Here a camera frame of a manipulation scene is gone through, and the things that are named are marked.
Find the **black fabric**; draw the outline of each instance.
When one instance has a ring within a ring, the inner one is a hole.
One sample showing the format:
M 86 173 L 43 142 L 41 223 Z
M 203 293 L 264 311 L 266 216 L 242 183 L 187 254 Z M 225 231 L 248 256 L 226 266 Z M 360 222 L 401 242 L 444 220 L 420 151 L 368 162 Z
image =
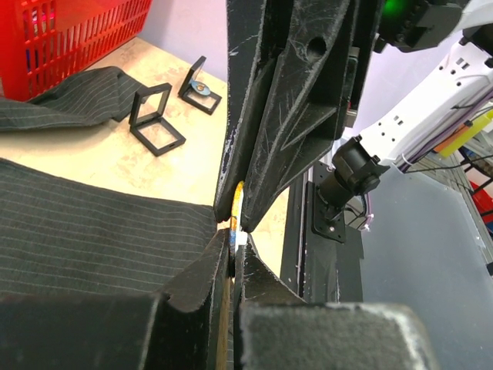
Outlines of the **black fabric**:
M 154 291 L 200 256 L 212 207 L 137 197 L 0 159 L 0 294 Z
M 143 86 L 116 67 L 69 76 L 28 103 L 0 98 L 0 131 L 94 126 L 121 121 Z

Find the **mounting bracket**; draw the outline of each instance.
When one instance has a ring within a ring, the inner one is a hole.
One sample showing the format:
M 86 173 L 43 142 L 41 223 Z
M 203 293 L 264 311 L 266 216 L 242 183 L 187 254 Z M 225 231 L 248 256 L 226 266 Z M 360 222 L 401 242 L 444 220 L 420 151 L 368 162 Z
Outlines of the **mounting bracket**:
M 315 163 L 313 166 L 313 183 L 308 183 L 308 186 L 313 187 L 313 215 L 312 215 L 312 231 L 333 241 L 344 243 L 346 241 L 346 223 L 344 220 L 344 211 L 341 211 L 332 221 L 325 217 L 327 205 L 323 197 L 319 195 L 318 186 L 331 173 L 330 167 L 322 162 Z

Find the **red crate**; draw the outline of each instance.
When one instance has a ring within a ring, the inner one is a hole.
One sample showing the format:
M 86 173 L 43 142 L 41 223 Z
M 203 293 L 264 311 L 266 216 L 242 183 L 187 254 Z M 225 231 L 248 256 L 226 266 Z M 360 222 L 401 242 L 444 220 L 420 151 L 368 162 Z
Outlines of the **red crate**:
M 471 181 L 473 189 L 478 189 L 478 185 Z M 480 214 L 493 210 L 493 199 L 486 193 L 486 190 L 479 190 L 475 195 L 472 196 L 472 200 L 475 202 L 476 208 Z M 493 222 L 493 214 L 483 216 L 483 221 L 485 224 Z
M 2 0 L 0 96 L 26 101 L 139 33 L 152 0 Z

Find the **table surface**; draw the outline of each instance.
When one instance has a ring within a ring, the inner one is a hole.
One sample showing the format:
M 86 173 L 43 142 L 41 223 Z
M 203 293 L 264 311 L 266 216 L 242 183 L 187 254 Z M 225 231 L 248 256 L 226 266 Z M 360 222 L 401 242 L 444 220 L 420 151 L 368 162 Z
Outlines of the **table surface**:
M 223 97 L 209 116 L 177 96 L 190 64 L 141 39 L 132 39 L 91 68 L 105 66 L 118 66 L 146 86 L 173 85 L 164 116 L 186 137 L 185 144 L 154 157 L 129 132 L 127 117 L 89 128 L 3 133 L 0 157 L 96 187 L 212 206 L 226 132 L 226 83 L 201 72 L 200 80 Z M 155 108 L 156 101 L 150 99 L 146 108 Z M 260 256 L 277 275 L 287 198 L 286 190 L 253 232 Z

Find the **black square frame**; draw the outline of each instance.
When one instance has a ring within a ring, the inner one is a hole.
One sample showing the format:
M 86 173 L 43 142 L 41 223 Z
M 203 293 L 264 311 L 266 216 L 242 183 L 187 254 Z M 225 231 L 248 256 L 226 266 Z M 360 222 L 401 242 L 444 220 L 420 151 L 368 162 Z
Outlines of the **black square frame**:
M 199 75 L 199 72 L 202 69 L 202 66 L 205 62 L 206 62 L 206 57 L 202 55 L 200 58 L 197 59 L 195 63 L 193 63 L 188 73 L 186 74 L 185 79 L 183 80 L 183 84 L 179 88 L 178 96 L 184 102 L 187 102 L 190 105 L 195 106 L 197 109 L 200 109 L 203 112 L 212 115 L 216 110 L 217 106 L 219 105 L 219 103 L 221 102 L 222 99 L 221 96 L 217 95 L 212 91 L 210 92 L 209 97 L 215 100 L 214 104 L 210 108 L 204 106 L 203 104 L 200 104 L 191 96 L 192 94 L 195 93 L 195 91 L 192 88 L 192 81 L 196 81 L 196 78 Z
M 139 142 L 141 142 L 154 156 L 162 156 L 164 153 L 169 152 L 183 145 L 186 142 L 186 138 L 175 129 L 171 123 L 166 121 L 163 117 L 166 104 L 168 103 L 169 94 L 171 93 L 172 86 L 169 83 L 163 83 L 161 85 L 152 87 L 141 87 L 135 94 L 133 98 L 132 110 L 130 112 L 130 132 L 134 135 Z M 159 106 L 157 111 L 146 114 L 139 118 L 140 106 L 151 95 L 156 95 L 163 93 L 161 100 L 159 101 Z M 166 144 L 165 146 L 158 148 L 156 147 L 146 136 L 140 131 L 146 127 L 160 124 L 169 133 L 171 133 L 176 141 Z

